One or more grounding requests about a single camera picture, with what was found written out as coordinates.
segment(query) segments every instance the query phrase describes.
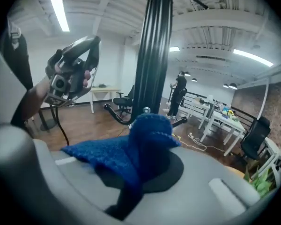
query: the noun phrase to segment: black office chair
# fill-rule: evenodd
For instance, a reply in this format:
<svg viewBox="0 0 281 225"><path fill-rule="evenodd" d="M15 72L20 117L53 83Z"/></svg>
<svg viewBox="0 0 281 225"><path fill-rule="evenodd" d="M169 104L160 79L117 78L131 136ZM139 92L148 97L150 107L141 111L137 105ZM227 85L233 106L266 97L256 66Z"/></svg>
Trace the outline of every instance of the black office chair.
<svg viewBox="0 0 281 225"><path fill-rule="evenodd" d="M268 119L265 117L260 117L259 120L254 120L250 130L246 133L240 143L244 154L241 157L237 154L232 154L240 157L244 165L247 164L244 158L259 160L258 151L270 131L270 122Z"/></svg>
<svg viewBox="0 0 281 225"><path fill-rule="evenodd" d="M119 108L118 110L115 110L115 112L120 111L120 117L123 115L123 113L128 113L131 114L131 107L132 106L132 101L133 101L133 96L134 96L134 85L132 86L130 92L128 93L127 96L122 97L122 92L117 92L120 97L116 97L113 99L113 103L115 105L118 105Z"/></svg>

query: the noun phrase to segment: blue cloth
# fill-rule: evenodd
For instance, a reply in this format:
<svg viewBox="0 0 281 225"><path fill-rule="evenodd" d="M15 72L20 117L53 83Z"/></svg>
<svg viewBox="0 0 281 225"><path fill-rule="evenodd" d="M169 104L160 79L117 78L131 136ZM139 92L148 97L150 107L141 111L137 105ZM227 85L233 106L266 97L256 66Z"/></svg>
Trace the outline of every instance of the blue cloth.
<svg viewBox="0 0 281 225"><path fill-rule="evenodd" d="M164 116L142 114L128 136L80 142L61 150L93 167L103 165L121 176L133 190L153 178L150 169L160 149L180 146L172 137L172 125Z"/></svg>

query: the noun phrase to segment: railing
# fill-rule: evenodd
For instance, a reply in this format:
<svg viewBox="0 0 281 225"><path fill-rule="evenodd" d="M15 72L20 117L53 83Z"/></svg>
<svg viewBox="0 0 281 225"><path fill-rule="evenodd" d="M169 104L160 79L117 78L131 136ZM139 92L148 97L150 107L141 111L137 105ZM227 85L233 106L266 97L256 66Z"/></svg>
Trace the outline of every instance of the railing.
<svg viewBox="0 0 281 225"><path fill-rule="evenodd" d="M168 102L171 101L173 91L174 91L174 89L172 88L170 90L170 96L169 96ZM191 105L189 104L189 102L194 101L196 97L207 98L207 97L205 97L203 95L200 95L200 94L196 94L196 93L193 93L193 92L187 92L186 95L183 97L183 99L180 103L180 106L184 107L184 108L187 108L187 109L190 109ZM198 107L196 107L195 109L196 109L195 110L196 112L203 115L204 109L200 109ZM257 119L256 117L252 116L251 114L248 114L248 113L246 113L246 112L244 112L244 111L242 111L242 110L240 110L236 107L231 107L231 109L236 112L236 115L239 118L240 123L243 125L243 127L245 128L246 131L248 131L250 129L254 120Z"/></svg>

